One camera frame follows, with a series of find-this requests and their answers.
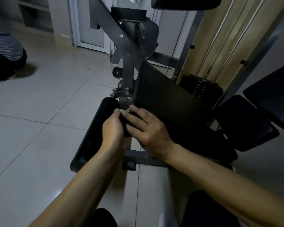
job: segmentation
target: gray clothing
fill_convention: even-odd
[[[17,61],[23,56],[23,46],[9,32],[0,27],[0,54],[10,61]]]

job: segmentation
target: right hand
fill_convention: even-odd
[[[127,112],[122,115],[135,127],[126,124],[126,129],[132,137],[136,138],[144,150],[149,151],[153,156],[166,161],[172,151],[174,142],[170,139],[165,125],[152,113],[134,105],[130,109],[142,119]]]

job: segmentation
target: seat cushion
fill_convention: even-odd
[[[284,66],[243,91],[260,113],[284,129]]]
[[[219,106],[215,115],[228,140],[239,151],[247,151],[279,135],[279,131],[240,95]]]

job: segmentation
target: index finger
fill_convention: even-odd
[[[141,119],[143,119],[146,123],[149,124],[151,122],[151,117],[149,116],[147,112],[139,109],[133,104],[129,108],[133,110],[136,114],[138,114],[141,117]]]

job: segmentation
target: white shoe sole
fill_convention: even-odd
[[[16,77],[16,74],[12,75],[11,77],[7,78],[6,80],[10,80]]]

